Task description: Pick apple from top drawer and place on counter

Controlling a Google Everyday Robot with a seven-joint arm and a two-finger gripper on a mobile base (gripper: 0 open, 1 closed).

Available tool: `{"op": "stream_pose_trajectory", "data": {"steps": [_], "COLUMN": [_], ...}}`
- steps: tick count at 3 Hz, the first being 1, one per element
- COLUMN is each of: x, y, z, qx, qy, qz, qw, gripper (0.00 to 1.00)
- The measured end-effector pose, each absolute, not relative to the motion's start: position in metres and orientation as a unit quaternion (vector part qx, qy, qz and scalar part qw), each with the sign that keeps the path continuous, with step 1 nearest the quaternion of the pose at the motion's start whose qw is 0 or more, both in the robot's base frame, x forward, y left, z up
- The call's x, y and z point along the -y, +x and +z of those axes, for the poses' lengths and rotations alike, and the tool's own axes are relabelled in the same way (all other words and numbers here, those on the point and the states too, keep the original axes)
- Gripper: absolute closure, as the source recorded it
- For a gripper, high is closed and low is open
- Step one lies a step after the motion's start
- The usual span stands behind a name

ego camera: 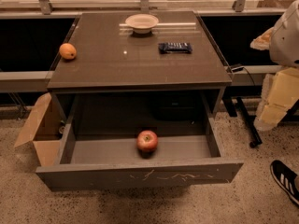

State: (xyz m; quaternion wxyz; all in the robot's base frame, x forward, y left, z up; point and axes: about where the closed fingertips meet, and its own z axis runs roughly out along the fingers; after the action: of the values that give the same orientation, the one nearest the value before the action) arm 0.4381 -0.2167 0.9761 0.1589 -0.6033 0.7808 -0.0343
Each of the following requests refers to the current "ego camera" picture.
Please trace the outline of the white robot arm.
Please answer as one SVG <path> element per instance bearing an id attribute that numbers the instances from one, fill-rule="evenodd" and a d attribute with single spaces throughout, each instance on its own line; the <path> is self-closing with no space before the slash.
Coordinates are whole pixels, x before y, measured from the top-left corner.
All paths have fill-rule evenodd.
<path id="1" fill-rule="evenodd" d="M 274 75 L 265 76 L 256 110 L 255 128 L 269 131 L 299 100 L 299 1 L 292 2 L 273 27 L 251 41 L 250 47 L 268 49 L 271 61 L 282 66 Z"/>

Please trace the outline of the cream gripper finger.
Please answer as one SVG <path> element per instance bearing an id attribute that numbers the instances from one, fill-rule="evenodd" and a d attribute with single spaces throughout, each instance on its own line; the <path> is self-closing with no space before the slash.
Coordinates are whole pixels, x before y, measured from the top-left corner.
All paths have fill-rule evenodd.
<path id="1" fill-rule="evenodd" d="M 254 126 L 259 131 L 277 127 L 299 100 L 299 70 L 285 68 L 263 80 L 262 100 L 256 110 Z"/>
<path id="2" fill-rule="evenodd" d="M 250 47 L 257 50 L 269 50 L 272 32 L 273 27 L 267 29 L 264 33 L 251 41 Z"/>

